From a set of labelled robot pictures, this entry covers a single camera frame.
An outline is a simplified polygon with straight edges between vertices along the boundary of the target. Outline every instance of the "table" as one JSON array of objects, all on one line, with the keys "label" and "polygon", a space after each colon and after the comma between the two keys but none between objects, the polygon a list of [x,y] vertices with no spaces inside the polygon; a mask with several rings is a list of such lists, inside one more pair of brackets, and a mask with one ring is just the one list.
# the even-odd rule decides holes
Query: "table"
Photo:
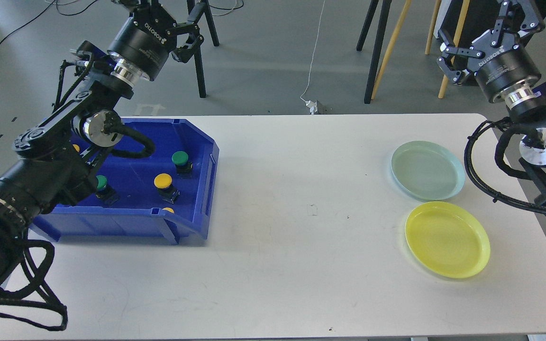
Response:
[{"label": "table", "polygon": [[[60,242],[47,281],[69,307],[69,328],[45,332],[0,319],[0,340],[546,333],[546,238],[534,214],[492,203],[467,182],[449,202],[480,220],[492,252],[466,280],[429,272],[404,240],[404,220],[421,202],[394,183],[392,151],[428,140],[461,156],[483,120],[190,117],[220,147],[208,240]],[[525,198],[494,166],[495,144],[492,133],[476,144],[477,170],[492,187]],[[9,287],[21,278],[13,274]]]}]

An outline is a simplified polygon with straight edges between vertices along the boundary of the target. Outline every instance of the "chair leg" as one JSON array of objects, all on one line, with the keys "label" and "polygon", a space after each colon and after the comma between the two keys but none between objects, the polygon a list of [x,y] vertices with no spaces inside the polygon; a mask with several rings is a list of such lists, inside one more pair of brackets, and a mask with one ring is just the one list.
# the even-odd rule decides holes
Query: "chair leg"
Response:
[{"label": "chair leg", "polygon": [[[454,39],[455,46],[458,46],[459,42],[461,41],[461,34],[464,28],[464,20],[466,20],[466,12],[469,9],[469,2],[470,0],[463,0],[463,5],[461,7],[461,14],[459,14],[459,21],[456,24],[456,32],[455,32],[455,39]],[[446,88],[448,87],[448,82],[449,82],[448,77],[444,76],[444,79],[442,79],[442,86],[439,88],[439,93],[437,95],[438,99],[443,99],[444,96],[446,95]]]},{"label": "chair leg", "polygon": [[368,72],[368,82],[366,83],[366,94],[364,94],[364,103],[370,104],[372,100],[372,90],[374,81],[376,80],[376,72],[379,68],[379,60],[381,60],[381,51],[383,47],[383,39],[385,38],[385,30],[389,10],[391,8],[391,0],[383,0],[381,8],[381,17],[379,17],[379,27],[376,30],[376,40],[374,41],[374,50],[372,51],[372,60],[370,61],[370,71]]},{"label": "chair leg", "polygon": [[[187,0],[187,9],[189,13],[195,7],[195,0]],[[206,81],[203,75],[203,62],[201,61],[201,47],[197,48],[197,51],[193,55],[195,60],[195,73],[197,75],[197,87],[199,89],[199,97],[202,99],[206,98]]]},{"label": "chair leg", "polygon": [[218,33],[216,33],[216,26],[214,26],[214,17],[212,16],[212,10],[210,9],[210,3],[208,0],[202,0],[206,4],[206,22],[208,22],[208,29],[210,29],[210,36],[212,37],[212,42],[214,46],[220,45],[218,41]]},{"label": "chair leg", "polygon": [[357,40],[357,47],[355,48],[358,51],[361,51],[364,47],[364,41],[366,41],[366,36],[368,35],[368,31],[370,30],[370,25],[372,24],[372,19],[378,5],[379,0],[370,0],[370,7],[368,8],[368,13],[366,13],[366,20],[364,20],[364,26],[362,26],[362,32],[359,35],[359,39]]},{"label": "chair leg", "polygon": [[433,41],[433,30],[435,30],[435,23],[437,21],[437,15],[439,14],[439,7],[442,4],[442,0],[436,0],[433,7],[433,16],[431,17],[431,25],[429,25],[429,35],[427,36],[427,47],[425,47],[425,54],[429,56],[431,52],[431,41]]},{"label": "chair leg", "polygon": [[406,19],[406,15],[408,13],[408,9],[410,9],[411,4],[412,0],[406,0],[405,4],[403,4],[403,9],[401,9],[401,14],[399,15],[399,19],[397,20],[397,24],[395,25],[395,29],[393,30],[393,34],[391,35],[391,39],[389,40],[389,45],[387,46],[387,49],[385,51],[385,56],[383,57],[383,62],[381,64],[381,70],[379,71],[378,78],[376,79],[376,83],[374,84],[371,99],[374,99],[374,97],[376,96],[376,92],[379,89],[381,79],[383,78],[383,74],[385,73],[386,65],[389,62],[391,53],[393,52],[393,48],[395,47],[395,42],[397,41],[397,36],[399,36],[401,26],[403,26],[403,21]]}]

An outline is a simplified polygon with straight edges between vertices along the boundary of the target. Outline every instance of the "robotic arm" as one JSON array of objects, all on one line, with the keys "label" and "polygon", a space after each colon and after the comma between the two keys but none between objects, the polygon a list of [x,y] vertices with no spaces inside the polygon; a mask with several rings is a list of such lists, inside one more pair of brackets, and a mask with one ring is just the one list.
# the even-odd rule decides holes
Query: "robotic arm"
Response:
[{"label": "robotic arm", "polygon": [[[84,41],[73,54],[73,63],[61,65],[60,84],[54,113],[39,125],[20,134],[13,143],[19,161],[0,177],[0,286],[21,265],[28,279],[26,287],[10,292],[0,287],[0,305],[28,306],[59,313],[59,326],[44,326],[22,317],[0,313],[0,317],[30,323],[46,330],[64,330],[67,309],[45,282],[54,259],[50,242],[29,240],[33,218],[47,214],[59,204],[76,205],[97,191],[97,172],[113,155],[145,158],[155,151],[154,143],[140,132],[123,125],[113,110],[117,101],[130,99],[139,78],[154,81],[169,54],[186,63],[203,42],[197,21],[206,4],[198,3],[188,21],[178,24],[157,0],[118,0],[130,12],[123,28],[103,52]],[[188,34],[187,43],[176,47],[176,37]],[[66,67],[74,65],[79,78],[62,95]],[[73,99],[74,89],[83,82]],[[89,143],[78,153],[70,143],[72,134]],[[128,136],[143,146],[141,151],[120,151],[114,146]],[[36,265],[31,248],[43,248],[45,257]],[[43,302],[26,300],[32,293]]]},{"label": "robotic arm", "polygon": [[[470,179],[494,201],[546,215],[546,82],[534,87],[540,80],[540,71],[522,43],[525,38],[543,30],[545,25],[533,0],[498,0],[498,3],[500,9],[494,28],[477,37],[469,48],[454,46],[448,33],[440,30],[442,55],[437,64],[454,84],[462,84],[474,76],[487,100],[490,103],[504,101],[509,111],[509,117],[496,123],[488,122],[487,127],[484,123],[470,136],[464,156]],[[467,58],[466,69],[453,69],[452,56]],[[495,191],[474,172],[471,149],[477,137],[490,127],[502,131],[494,155],[496,164],[511,177],[535,183],[540,196],[535,198],[534,204]],[[519,145],[519,162],[524,170],[512,169],[503,160],[514,135],[524,135]]]}]

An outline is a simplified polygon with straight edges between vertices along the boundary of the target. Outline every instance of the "blue tray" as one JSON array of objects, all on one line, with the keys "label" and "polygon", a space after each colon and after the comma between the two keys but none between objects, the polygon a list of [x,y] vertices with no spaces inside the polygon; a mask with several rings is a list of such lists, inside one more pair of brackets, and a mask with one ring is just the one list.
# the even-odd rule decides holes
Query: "blue tray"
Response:
[{"label": "blue tray", "polygon": [[[110,156],[98,172],[108,178],[120,196],[119,201],[106,206],[94,195],[76,206],[57,205],[52,213],[39,215],[31,229],[58,242],[66,235],[128,235],[164,237],[171,244],[189,235],[208,237],[210,210],[214,194],[214,179],[218,162],[218,146],[212,138],[186,119],[127,118],[124,124],[155,143],[153,155],[143,159]],[[83,150],[87,144],[79,139],[72,142]],[[142,146],[124,137],[115,149],[140,151]],[[189,154],[193,164],[190,179],[176,175],[171,160],[176,151]],[[180,190],[174,205],[159,196],[153,179],[159,173],[173,177]],[[162,210],[171,207],[174,213]]]}]

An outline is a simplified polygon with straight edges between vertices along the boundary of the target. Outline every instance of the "concrete floor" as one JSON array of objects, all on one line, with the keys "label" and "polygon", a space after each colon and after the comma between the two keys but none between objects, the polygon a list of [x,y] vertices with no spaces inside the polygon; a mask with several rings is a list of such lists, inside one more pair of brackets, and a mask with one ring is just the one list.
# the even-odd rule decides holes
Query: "concrete floor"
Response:
[{"label": "concrete floor", "polygon": [[[234,4],[233,0],[210,2],[220,7]],[[60,9],[73,13],[88,3],[81,0]],[[185,20],[184,1],[162,3],[177,21]],[[355,45],[368,3],[367,0],[326,2],[305,99],[319,100],[327,114],[478,112],[488,119],[506,115],[504,106],[488,104],[478,87],[450,86],[445,99],[437,98],[442,80],[435,62],[438,44],[434,43],[431,55],[423,53],[434,0],[412,3],[377,99],[364,104],[378,13],[364,50],[356,52]],[[0,0],[0,40],[46,6],[39,0],[24,2],[22,6]],[[193,63],[179,64],[170,58],[157,80],[139,82],[132,101],[120,101],[117,111],[121,115],[145,116],[308,114],[299,96],[308,80],[321,6],[321,0],[246,0],[242,9],[215,18],[219,47],[212,46],[206,22],[200,22],[206,37],[202,54],[208,97],[198,96]],[[385,45],[400,10],[401,2],[395,2]],[[51,7],[0,46],[0,172],[16,159],[9,148],[13,138],[51,111],[58,65],[63,59],[72,58],[69,48],[76,48],[87,39],[106,49],[126,17],[123,7],[105,0],[75,17],[63,17]],[[533,37],[528,51],[546,80],[546,29]],[[509,160],[517,160],[515,151],[509,151]],[[528,198],[537,195],[533,184],[524,182],[522,186]],[[546,219],[539,220],[546,232]],[[476,339],[524,341],[527,338],[524,335],[431,338]]]}]

